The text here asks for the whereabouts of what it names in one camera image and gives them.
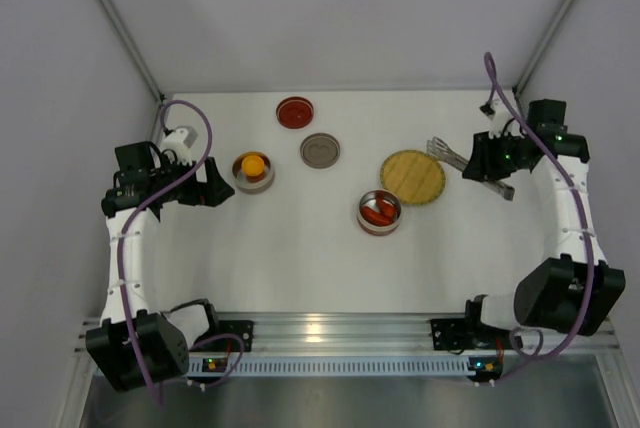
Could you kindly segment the taupe steel lunch bowl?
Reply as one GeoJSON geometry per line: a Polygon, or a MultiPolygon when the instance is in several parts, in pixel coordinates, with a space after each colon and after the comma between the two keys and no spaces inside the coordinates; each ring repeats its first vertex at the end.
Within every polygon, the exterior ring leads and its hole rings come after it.
{"type": "Polygon", "coordinates": [[[241,154],[232,165],[236,187],[247,194],[267,190],[275,180],[275,168],[270,158],[262,152],[241,154]]]}

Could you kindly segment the orange fruit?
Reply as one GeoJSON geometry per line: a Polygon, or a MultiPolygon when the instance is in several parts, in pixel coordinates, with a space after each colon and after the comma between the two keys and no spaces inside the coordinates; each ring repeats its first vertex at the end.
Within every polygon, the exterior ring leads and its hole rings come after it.
{"type": "Polygon", "coordinates": [[[259,179],[265,172],[265,161],[260,155],[250,154],[243,158],[241,169],[247,178],[259,179]]]}

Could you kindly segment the steel food tongs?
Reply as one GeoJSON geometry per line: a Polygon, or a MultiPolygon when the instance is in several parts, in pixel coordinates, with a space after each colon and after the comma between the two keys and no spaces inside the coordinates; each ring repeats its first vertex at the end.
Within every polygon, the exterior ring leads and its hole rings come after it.
{"type": "MultiPolygon", "coordinates": [[[[453,151],[441,138],[432,137],[426,143],[426,152],[432,158],[444,162],[459,172],[463,172],[468,160],[453,151]]],[[[515,189],[502,181],[481,181],[481,185],[498,194],[506,201],[512,201],[515,189]]]]}

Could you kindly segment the taupe round lid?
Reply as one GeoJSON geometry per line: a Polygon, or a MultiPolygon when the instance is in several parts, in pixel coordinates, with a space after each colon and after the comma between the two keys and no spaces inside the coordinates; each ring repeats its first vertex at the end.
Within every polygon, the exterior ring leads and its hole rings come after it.
{"type": "Polygon", "coordinates": [[[314,133],[300,144],[302,161],[313,169],[326,169],[333,166],[341,155],[338,140],[328,133],[314,133]]]}

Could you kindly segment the red chicken wing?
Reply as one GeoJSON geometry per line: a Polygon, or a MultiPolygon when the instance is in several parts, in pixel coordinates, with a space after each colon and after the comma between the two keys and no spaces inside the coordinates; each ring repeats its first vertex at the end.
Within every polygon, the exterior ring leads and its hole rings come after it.
{"type": "Polygon", "coordinates": [[[376,206],[378,211],[385,217],[394,220],[396,217],[395,205],[383,197],[376,198],[376,206]]]}

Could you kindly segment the red sausage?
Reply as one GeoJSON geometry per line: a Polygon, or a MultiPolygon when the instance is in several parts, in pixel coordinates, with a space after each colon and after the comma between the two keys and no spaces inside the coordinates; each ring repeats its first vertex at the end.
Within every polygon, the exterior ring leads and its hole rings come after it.
{"type": "Polygon", "coordinates": [[[378,227],[389,226],[389,225],[394,223],[394,220],[391,220],[391,219],[385,217],[380,212],[372,209],[369,206],[361,207],[360,208],[360,214],[361,214],[362,218],[364,220],[366,220],[368,223],[370,223],[372,225],[375,225],[375,226],[378,226],[378,227]]]}

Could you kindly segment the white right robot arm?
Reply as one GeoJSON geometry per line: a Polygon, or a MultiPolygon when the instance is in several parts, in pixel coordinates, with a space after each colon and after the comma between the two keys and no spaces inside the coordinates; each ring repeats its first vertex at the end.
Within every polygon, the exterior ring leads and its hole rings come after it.
{"type": "Polygon", "coordinates": [[[492,183],[525,170],[532,175],[541,202],[541,263],[511,295],[479,295],[481,324],[512,330],[517,326],[591,336],[609,315],[626,287],[622,270],[609,266],[590,213],[587,191],[590,153],[587,140],[568,132],[566,105],[538,100],[529,106],[521,128],[499,100],[480,108],[489,130],[473,137],[463,178],[492,183]]]}

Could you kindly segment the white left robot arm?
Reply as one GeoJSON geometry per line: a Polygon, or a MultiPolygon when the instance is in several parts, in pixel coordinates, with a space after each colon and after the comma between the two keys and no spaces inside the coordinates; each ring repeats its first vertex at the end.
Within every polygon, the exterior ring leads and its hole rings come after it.
{"type": "Polygon", "coordinates": [[[171,202],[216,207],[234,190],[213,158],[195,161],[189,142],[175,137],[120,146],[115,154],[119,169],[101,201],[110,245],[107,298],[85,347],[116,391],[147,387],[158,397],[163,382],[186,374],[196,342],[220,330],[206,298],[167,312],[158,306],[152,268],[161,210],[171,202]]]}

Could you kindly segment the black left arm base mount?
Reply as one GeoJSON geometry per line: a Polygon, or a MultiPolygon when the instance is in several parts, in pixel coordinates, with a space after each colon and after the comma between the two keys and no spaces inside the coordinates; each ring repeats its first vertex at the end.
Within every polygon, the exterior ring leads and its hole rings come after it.
{"type": "Polygon", "coordinates": [[[221,320],[214,328],[215,335],[236,335],[239,341],[233,338],[224,338],[215,341],[212,350],[214,352],[240,352],[240,344],[243,344],[246,352],[252,351],[254,338],[254,322],[249,319],[221,320]]]}

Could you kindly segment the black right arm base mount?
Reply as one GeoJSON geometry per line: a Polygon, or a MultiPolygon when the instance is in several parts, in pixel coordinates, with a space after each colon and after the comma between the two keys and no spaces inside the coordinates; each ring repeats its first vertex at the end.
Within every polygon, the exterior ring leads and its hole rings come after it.
{"type": "Polygon", "coordinates": [[[433,349],[460,354],[468,350],[513,350],[509,331],[467,318],[435,318],[429,321],[433,349]]]}

